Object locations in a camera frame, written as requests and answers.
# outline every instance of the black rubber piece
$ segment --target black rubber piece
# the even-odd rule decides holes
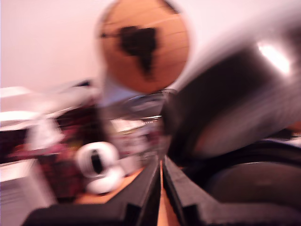
[[[290,207],[269,203],[218,202],[168,157],[163,162],[163,186],[182,226],[301,225],[301,212]]]
[[[161,185],[158,157],[105,204],[58,204],[33,211],[23,226],[155,226]]]

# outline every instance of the white wall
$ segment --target white wall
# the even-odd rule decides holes
[[[1,87],[51,86],[103,75],[95,25],[112,0],[2,0]]]
[[[225,32],[300,0],[170,0],[182,10],[190,29],[192,48],[178,88],[196,65],[203,50]],[[25,86],[43,91],[56,84],[105,75],[105,64],[94,46],[95,25],[113,0],[2,0],[1,86]],[[138,93],[110,78],[105,102]]]

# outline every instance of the wooden table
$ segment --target wooden table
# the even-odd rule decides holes
[[[83,194],[80,195],[78,199],[75,200],[75,203],[78,204],[88,204],[88,203],[106,203],[112,197],[114,197],[118,192],[120,192],[123,188],[129,185],[136,176],[141,173],[143,169],[138,170],[136,173],[124,178],[122,184],[118,189],[112,191],[106,195],[93,195],[93,194]],[[163,188],[163,177],[162,177],[162,169],[160,170],[161,177],[161,198],[160,198],[160,206],[159,206],[159,215],[158,215],[158,226],[179,226],[179,222],[177,217],[173,211],[173,208],[170,204],[170,201],[167,197],[166,191]]]

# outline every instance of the wooden globe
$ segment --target wooden globe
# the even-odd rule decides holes
[[[182,72],[189,37],[181,15],[165,0],[119,0],[100,26],[109,74],[126,87],[152,93]]]

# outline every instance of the white box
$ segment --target white box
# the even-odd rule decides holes
[[[20,226],[33,210],[56,203],[35,159],[1,164],[0,179],[2,226]]]

